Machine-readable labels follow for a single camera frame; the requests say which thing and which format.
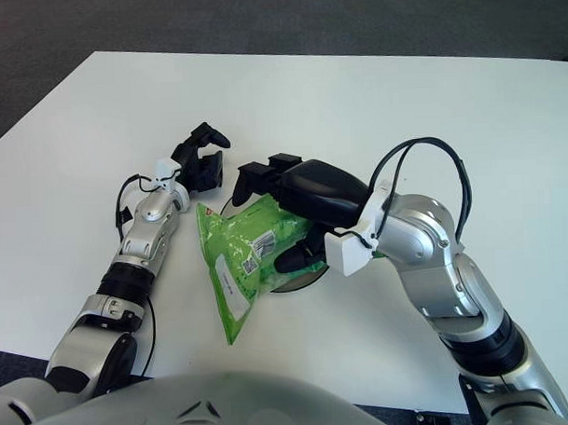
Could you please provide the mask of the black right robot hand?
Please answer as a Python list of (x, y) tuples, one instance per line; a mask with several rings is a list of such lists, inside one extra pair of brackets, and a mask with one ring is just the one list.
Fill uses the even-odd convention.
[(306, 237), (280, 253), (273, 263), (290, 273), (326, 260), (326, 233), (354, 226), (369, 197), (368, 186), (352, 174), (317, 159), (278, 153), (264, 165), (239, 168), (232, 204), (243, 205), (253, 194), (272, 196), (280, 209), (310, 221)]

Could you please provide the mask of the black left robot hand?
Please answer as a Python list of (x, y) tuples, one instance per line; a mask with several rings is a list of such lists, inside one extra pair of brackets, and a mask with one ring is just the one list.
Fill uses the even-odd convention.
[(223, 151), (199, 157), (198, 150), (210, 144), (230, 148), (229, 139), (220, 131), (202, 122), (179, 144), (171, 154), (171, 159), (180, 165), (180, 173), (175, 181), (188, 192), (204, 192), (222, 185)]

